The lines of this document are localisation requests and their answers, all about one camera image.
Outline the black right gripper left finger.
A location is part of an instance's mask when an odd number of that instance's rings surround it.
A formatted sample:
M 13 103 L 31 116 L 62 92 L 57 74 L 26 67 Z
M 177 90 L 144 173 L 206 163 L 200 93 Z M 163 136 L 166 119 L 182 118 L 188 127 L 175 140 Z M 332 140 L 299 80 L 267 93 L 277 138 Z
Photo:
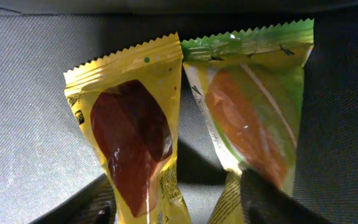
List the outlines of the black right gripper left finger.
M 105 223 L 114 224 L 116 203 L 106 175 L 101 175 L 74 196 L 33 223 Z

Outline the yellow chocolate cake snack packet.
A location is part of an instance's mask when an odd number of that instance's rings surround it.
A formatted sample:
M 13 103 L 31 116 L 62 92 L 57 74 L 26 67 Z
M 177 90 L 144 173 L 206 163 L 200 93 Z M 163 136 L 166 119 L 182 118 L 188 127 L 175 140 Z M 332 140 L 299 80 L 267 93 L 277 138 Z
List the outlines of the yellow chocolate cake snack packet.
M 170 34 L 64 73 L 64 94 L 114 191 L 119 223 L 189 223 L 177 186 L 183 54 Z

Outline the green pandan cake snack packet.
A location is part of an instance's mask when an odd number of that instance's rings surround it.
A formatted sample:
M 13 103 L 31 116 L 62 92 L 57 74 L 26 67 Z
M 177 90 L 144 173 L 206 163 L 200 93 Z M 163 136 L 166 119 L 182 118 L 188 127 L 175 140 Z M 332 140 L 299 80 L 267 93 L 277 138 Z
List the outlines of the green pandan cake snack packet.
M 305 19 L 182 42 L 186 76 L 227 171 L 210 223 L 244 222 L 245 170 L 292 195 L 313 27 Z

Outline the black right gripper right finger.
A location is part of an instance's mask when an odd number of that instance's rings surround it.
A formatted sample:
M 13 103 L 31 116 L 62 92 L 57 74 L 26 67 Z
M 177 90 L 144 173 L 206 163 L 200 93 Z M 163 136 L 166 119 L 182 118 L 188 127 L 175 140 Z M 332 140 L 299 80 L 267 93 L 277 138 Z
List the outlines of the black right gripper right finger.
M 249 224 L 330 224 L 277 189 L 256 171 L 247 169 L 241 175 L 241 206 Z

